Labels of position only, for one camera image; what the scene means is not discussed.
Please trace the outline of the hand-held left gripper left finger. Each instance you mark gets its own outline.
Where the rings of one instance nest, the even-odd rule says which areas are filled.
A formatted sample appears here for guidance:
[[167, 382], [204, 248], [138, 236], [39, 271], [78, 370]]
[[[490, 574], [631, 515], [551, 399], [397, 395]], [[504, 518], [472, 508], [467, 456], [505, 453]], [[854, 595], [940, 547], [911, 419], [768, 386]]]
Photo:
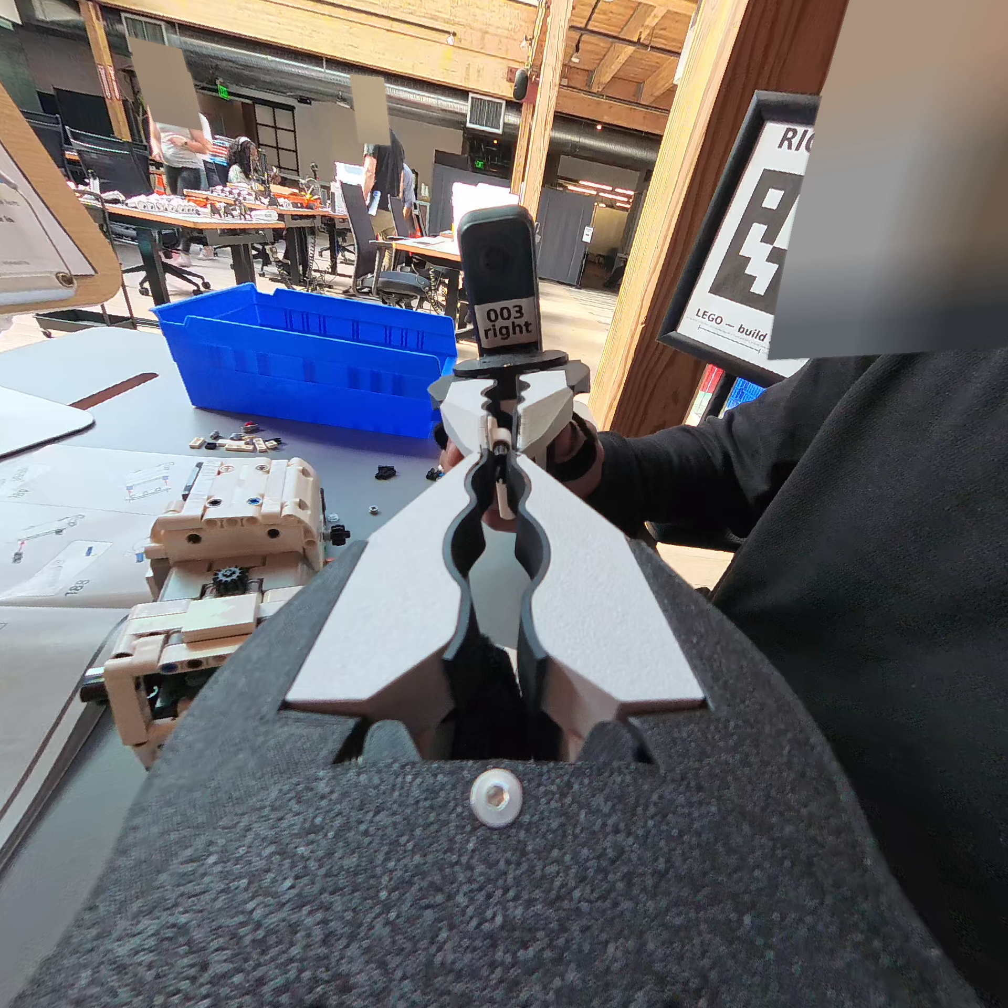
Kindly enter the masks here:
[[285, 696], [297, 711], [398, 722], [422, 757], [450, 754], [445, 719], [498, 681], [467, 574], [482, 553], [485, 450], [387, 521], [363, 551]]

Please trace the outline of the cluster of small lego pieces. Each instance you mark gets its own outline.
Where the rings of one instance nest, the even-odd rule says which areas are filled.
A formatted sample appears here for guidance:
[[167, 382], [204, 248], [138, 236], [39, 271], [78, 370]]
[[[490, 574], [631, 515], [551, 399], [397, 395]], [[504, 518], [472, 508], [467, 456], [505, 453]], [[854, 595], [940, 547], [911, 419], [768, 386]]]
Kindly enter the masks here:
[[188, 450], [217, 450], [234, 454], [269, 454], [285, 445], [285, 439], [271, 432], [258, 422], [245, 422], [232, 432], [212, 429], [207, 435], [196, 435], [188, 442]]

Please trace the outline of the grey ventilation duct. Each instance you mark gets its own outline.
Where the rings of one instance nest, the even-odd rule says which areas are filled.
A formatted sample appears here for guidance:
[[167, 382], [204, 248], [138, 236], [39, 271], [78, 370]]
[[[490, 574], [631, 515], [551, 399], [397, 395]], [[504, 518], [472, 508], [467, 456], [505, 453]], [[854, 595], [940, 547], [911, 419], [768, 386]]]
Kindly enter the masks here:
[[511, 96], [511, 69], [521, 65], [497, 15], [519, 32], [534, 13], [502, 2], [452, 3], [447, 15], [422, 2], [413, 21], [392, 16], [384, 2], [353, 13], [332, 2], [106, 2], [123, 14], [163, 22], [167, 39], [183, 49], [202, 79], [221, 78], [294, 98], [350, 102], [350, 75], [386, 81], [391, 116], [447, 128], [469, 125], [470, 97], [503, 104], [484, 119], [515, 138], [523, 106]]

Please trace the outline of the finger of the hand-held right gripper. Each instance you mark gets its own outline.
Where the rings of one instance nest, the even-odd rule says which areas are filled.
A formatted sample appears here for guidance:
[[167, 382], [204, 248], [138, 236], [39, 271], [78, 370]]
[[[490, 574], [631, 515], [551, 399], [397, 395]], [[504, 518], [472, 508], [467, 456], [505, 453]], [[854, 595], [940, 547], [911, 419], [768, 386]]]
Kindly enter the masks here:
[[485, 450], [498, 475], [506, 472], [506, 426], [492, 412], [495, 380], [454, 380], [440, 404], [442, 425], [449, 445], [462, 459]]
[[509, 467], [518, 456], [542, 461], [573, 417], [573, 392], [564, 369], [525, 372], [518, 376], [516, 389]]

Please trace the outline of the person's right forearm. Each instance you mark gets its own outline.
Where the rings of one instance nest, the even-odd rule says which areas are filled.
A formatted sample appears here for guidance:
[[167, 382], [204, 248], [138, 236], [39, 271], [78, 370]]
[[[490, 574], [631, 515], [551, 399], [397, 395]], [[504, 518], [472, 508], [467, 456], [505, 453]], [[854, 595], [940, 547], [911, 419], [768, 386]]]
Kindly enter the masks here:
[[749, 535], [876, 356], [814, 360], [723, 418], [654, 435], [600, 433], [600, 474], [582, 497], [625, 534], [644, 523]]

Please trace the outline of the black framed sign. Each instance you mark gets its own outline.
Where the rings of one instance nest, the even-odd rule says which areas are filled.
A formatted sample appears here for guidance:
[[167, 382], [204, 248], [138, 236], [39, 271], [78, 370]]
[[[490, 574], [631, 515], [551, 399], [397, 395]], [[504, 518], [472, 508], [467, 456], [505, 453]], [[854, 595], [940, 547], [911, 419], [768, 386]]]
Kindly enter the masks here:
[[658, 336], [762, 387], [804, 365], [770, 339], [820, 101], [755, 92]]

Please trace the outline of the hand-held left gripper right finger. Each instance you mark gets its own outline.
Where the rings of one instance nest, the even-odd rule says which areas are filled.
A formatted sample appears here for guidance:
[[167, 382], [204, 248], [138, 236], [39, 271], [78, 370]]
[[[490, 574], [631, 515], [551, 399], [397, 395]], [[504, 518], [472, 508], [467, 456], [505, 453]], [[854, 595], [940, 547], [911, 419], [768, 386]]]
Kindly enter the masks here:
[[508, 462], [520, 603], [518, 677], [545, 752], [591, 731], [694, 710], [707, 698], [629, 539], [524, 455]]

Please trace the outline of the thick wooden pillar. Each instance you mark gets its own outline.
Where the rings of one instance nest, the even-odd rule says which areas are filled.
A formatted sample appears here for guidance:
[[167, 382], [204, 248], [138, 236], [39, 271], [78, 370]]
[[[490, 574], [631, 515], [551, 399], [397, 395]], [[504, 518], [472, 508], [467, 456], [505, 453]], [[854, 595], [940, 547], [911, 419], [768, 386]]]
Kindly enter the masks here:
[[625, 436], [682, 423], [705, 365], [658, 343], [699, 227], [756, 91], [822, 91], [846, 1], [699, 3], [589, 407]]

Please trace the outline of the white flat pad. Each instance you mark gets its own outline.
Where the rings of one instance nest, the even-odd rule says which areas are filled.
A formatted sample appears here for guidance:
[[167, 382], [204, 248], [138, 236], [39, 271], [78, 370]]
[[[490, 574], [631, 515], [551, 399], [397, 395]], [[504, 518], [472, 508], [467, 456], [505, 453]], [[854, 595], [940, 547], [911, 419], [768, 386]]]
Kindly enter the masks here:
[[1, 458], [61, 439], [93, 426], [89, 411], [1, 388]]

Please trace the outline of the lego garbage truck model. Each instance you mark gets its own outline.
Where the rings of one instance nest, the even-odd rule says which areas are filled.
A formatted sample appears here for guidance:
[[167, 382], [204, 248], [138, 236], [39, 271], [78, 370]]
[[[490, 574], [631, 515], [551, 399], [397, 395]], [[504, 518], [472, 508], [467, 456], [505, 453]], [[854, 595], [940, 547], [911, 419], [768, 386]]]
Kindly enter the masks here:
[[151, 601], [132, 608], [110, 656], [82, 682], [104, 695], [145, 768], [196, 695], [350, 534], [301, 459], [204, 460], [144, 548]]

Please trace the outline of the wooden office desk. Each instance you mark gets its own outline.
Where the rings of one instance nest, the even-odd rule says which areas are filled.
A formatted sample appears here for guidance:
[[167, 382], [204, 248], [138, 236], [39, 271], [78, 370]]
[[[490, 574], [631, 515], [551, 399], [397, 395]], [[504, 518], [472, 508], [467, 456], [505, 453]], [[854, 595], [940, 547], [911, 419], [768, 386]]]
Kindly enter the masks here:
[[350, 235], [346, 216], [334, 214], [311, 201], [274, 198], [260, 204], [238, 188], [183, 191], [183, 199], [198, 208], [198, 219], [220, 232], [251, 225], [279, 282], [289, 288], [317, 290], [333, 287]]
[[401, 238], [393, 237], [390, 243], [394, 251], [418, 256], [435, 267], [447, 270], [447, 294], [445, 314], [458, 319], [461, 263], [458, 243], [451, 237]]
[[269, 236], [263, 224], [220, 217], [186, 217], [143, 211], [124, 205], [111, 205], [102, 196], [95, 194], [79, 197], [79, 202], [111, 241], [115, 238], [116, 226], [133, 232], [141, 265], [132, 270], [143, 275], [142, 293], [149, 296], [156, 307], [170, 303], [170, 293], [166, 286], [169, 265], [161, 254], [162, 238], [170, 232], [196, 234], [204, 237], [212, 248], [230, 250], [235, 284], [256, 284], [251, 247], [267, 241]]

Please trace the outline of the wooden clipboard with paper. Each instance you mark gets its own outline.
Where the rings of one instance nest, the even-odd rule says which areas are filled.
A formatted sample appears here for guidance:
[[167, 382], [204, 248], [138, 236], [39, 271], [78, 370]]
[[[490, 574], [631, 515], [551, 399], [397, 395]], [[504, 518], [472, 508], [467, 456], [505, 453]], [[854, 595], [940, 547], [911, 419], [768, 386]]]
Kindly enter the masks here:
[[1, 317], [96, 306], [118, 257], [19, 108], [1, 91]]

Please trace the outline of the lego instruction booklet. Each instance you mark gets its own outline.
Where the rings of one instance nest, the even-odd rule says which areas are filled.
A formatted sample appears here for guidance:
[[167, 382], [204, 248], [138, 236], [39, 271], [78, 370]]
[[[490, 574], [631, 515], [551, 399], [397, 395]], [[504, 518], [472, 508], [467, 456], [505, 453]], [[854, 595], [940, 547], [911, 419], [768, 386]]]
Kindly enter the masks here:
[[2, 851], [16, 845], [93, 729], [79, 682], [148, 601], [145, 545], [195, 459], [44, 447], [2, 464]]

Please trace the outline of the blue plastic bin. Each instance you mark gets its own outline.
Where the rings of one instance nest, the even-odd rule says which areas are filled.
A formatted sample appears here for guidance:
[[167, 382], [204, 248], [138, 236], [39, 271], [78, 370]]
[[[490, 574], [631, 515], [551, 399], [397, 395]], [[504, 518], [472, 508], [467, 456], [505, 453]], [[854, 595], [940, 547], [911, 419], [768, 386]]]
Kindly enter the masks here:
[[246, 283], [153, 309], [197, 408], [427, 438], [446, 316]]

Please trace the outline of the dark room partition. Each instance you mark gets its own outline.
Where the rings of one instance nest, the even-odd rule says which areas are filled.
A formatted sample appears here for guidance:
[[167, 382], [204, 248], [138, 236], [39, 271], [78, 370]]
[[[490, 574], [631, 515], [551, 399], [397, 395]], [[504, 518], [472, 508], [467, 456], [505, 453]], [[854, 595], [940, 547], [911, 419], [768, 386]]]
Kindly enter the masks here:
[[537, 273], [541, 280], [575, 285], [591, 239], [596, 209], [593, 195], [545, 188], [536, 216]]

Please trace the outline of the slim wooden pillar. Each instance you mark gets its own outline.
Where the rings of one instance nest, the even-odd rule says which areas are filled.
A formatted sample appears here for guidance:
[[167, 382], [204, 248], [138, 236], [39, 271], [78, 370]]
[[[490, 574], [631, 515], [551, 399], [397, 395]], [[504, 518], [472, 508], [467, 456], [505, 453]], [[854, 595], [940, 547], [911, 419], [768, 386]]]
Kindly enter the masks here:
[[551, 127], [557, 106], [565, 42], [573, 1], [540, 2], [535, 47], [530, 57], [541, 56], [534, 101], [523, 107], [511, 179], [511, 192], [521, 206], [537, 217]]

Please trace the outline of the person's right hand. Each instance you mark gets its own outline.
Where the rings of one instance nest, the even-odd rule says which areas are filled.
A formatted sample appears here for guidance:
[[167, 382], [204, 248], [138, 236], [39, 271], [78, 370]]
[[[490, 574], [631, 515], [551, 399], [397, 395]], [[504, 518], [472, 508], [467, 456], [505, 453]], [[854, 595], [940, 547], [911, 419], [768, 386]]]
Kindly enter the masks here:
[[[585, 410], [579, 411], [580, 404], [577, 407], [572, 420], [549, 445], [540, 464], [574, 496], [587, 501], [601, 484], [605, 451], [592, 418], [582, 415]], [[440, 448], [439, 465], [447, 473], [461, 462], [465, 453], [448, 437], [442, 423], [435, 427], [435, 442]], [[512, 532], [515, 528], [515, 518], [502, 515], [496, 499], [485, 512], [483, 522], [502, 532]]]

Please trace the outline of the black mesh office chair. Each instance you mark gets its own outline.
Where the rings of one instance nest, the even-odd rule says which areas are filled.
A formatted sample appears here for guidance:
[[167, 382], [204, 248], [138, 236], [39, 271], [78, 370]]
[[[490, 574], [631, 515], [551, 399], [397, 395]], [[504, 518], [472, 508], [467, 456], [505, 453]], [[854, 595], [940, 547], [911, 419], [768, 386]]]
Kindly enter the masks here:
[[[71, 128], [67, 132], [82, 167], [98, 180], [103, 195], [119, 192], [132, 197], [150, 192], [149, 172], [141, 168], [130, 142]], [[145, 281], [141, 284], [141, 293], [150, 296], [156, 306], [170, 301], [166, 274], [190, 284], [196, 295], [211, 289], [203, 276], [164, 261], [160, 241], [162, 234], [157, 225], [131, 222], [127, 225], [135, 230], [143, 265]]]

